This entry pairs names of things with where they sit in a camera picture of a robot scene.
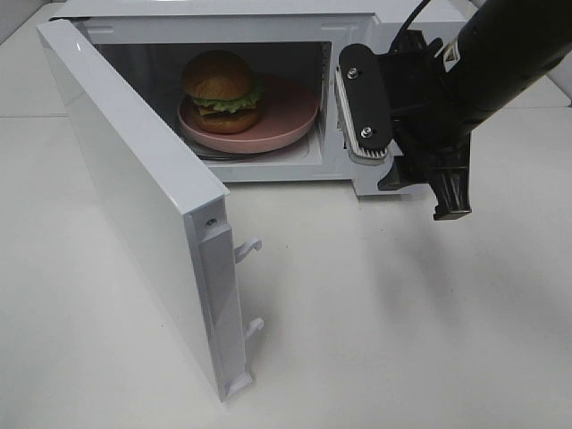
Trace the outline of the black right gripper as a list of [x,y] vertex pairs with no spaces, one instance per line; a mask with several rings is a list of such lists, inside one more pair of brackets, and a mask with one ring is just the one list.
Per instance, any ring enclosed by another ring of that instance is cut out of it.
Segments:
[[388,52],[388,97],[393,137],[402,154],[393,157],[379,191],[426,185],[437,199],[435,221],[472,213],[469,202],[470,133],[459,131],[462,109],[443,87],[440,38],[428,43],[420,30],[397,36]]

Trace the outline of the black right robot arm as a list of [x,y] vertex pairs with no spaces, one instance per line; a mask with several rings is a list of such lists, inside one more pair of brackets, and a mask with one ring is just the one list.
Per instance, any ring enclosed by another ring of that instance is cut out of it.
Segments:
[[571,50],[569,1],[486,1],[449,43],[378,58],[393,137],[436,196],[434,220],[471,212],[472,131]]

